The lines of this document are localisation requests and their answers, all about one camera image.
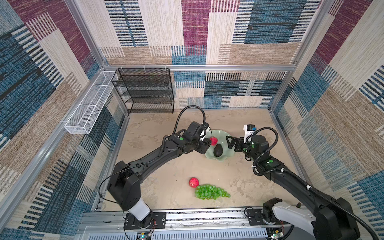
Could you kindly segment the red apple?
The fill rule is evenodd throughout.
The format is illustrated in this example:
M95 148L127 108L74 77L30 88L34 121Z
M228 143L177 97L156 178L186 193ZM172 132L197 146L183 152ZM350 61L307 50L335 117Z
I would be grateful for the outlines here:
M197 178L190 178L189 186L191 188L197 188L200 185L199 180Z
M210 137L211 145L215 146L218 144L218 139L216 137Z

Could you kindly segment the dark avocado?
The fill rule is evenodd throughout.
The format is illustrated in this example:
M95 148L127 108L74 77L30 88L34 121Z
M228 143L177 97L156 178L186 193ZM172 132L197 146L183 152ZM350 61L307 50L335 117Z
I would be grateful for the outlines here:
M213 150L213 154L216 158L219 158L223 155L223 147L221 144L215 145L215 148Z

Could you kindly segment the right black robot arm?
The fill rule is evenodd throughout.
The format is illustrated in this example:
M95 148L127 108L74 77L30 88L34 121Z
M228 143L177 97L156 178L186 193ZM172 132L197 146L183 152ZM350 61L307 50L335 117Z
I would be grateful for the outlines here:
M286 221L309 234L317 240L357 240L360 238L359 225L371 235L372 239L379 237L375 231L360 217L354 214L348 201L343 198L335 199L292 172L284 163L270 155L270 151L279 140L278 132L272 144L259 133L263 128L255 130L246 137L226 136L229 149L243 153L247 161L252 162L252 170L256 176L264 176L287 190L291 195L304 204L312 217L306 216L301 209L289 209L283 202L274 199L267 204L268 221Z

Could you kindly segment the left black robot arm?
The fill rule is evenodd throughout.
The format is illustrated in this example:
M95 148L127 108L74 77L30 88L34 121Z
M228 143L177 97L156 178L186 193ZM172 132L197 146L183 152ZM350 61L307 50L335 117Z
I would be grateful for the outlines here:
M188 109L199 110L203 115L203 122L192 122L186 130L178 131L181 116ZM128 164L123 161L117 163L112 174L102 181L101 185L106 183L108 192L114 198L110 202L118 204L124 212L129 212L138 221L150 221L152 211L141 196L141 183L162 165L183 154L194 151L205 154L211 146L210 138L205 137L209 133L208 128L206 114L201 107L190 105L182 109L172 134L163 137L160 147Z

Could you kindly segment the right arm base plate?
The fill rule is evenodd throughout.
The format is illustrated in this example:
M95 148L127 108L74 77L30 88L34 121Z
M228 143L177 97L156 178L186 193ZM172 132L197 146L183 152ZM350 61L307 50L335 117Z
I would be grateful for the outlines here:
M263 209L247 208L245 216L248 218L250 226L280 225L280 221L270 222L264 219Z

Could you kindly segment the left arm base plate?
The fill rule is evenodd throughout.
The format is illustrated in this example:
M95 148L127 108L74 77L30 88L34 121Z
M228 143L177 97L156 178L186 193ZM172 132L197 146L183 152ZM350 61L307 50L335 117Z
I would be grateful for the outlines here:
M138 220L132 214L127 213L124 230L164 229L166 219L166 212L150 212L143 220Z

